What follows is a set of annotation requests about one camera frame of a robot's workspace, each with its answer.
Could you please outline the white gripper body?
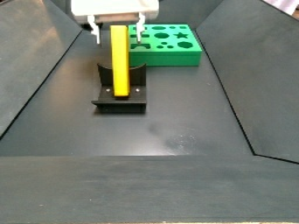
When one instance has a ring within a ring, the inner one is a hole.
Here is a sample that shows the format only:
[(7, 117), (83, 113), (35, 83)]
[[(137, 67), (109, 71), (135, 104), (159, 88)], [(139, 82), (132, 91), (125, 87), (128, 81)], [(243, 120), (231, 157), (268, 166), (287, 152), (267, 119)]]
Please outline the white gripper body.
[(80, 24), (137, 22), (155, 19), (159, 0), (69, 0), (72, 16)]

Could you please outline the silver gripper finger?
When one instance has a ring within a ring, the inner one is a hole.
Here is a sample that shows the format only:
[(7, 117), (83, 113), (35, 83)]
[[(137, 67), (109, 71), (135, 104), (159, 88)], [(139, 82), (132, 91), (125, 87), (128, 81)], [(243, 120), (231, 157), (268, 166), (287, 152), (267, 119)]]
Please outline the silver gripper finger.
[(143, 31), (145, 30), (144, 23), (145, 23), (145, 14), (143, 12), (139, 12), (139, 20), (135, 24), (136, 42), (137, 43), (141, 42), (141, 34), (143, 34)]
[(100, 45), (100, 28), (96, 17), (93, 15), (88, 15), (88, 24), (91, 26), (91, 34), (96, 36), (96, 42)]

